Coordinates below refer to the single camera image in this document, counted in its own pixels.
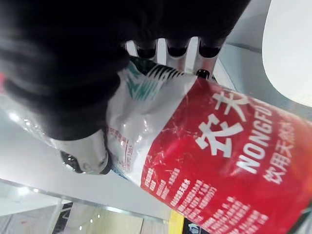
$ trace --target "ceiling light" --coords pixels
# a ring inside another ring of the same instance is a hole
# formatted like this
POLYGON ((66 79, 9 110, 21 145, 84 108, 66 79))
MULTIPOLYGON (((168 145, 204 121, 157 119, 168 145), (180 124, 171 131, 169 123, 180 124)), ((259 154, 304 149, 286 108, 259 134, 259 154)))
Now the ceiling light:
POLYGON ((29 189, 27 187, 21 187, 19 188, 19 195, 26 195, 28 194, 29 189))
POLYGON ((17 122, 17 121, 19 121, 19 119, 20 119, 20 117, 19 117, 17 114, 15 114, 15 113, 9 113, 9 117, 10 117, 10 119, 13 120, 14 122, 17 122))

